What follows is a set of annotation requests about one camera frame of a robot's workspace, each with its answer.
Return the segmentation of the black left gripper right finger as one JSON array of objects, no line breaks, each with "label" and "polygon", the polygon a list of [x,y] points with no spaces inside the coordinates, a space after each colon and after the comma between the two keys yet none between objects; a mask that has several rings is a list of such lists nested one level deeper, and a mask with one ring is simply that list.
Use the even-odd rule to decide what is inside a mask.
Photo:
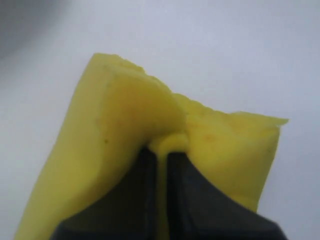
[{"label": "black left gripper right finger", "polygon": [[171,240],[284,240],[277,223],[243,207],[211,184],[184,153],[167,158]]}]

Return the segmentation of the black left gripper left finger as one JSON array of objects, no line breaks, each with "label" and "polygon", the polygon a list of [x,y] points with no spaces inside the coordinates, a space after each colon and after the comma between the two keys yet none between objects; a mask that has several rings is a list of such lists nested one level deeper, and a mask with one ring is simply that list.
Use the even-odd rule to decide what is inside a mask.
[{"label": "black left gripper left finger", "polygon": [[63,220],[52,240],[154,240],[157,158],[143,149],[121,181],[101,199]]}]

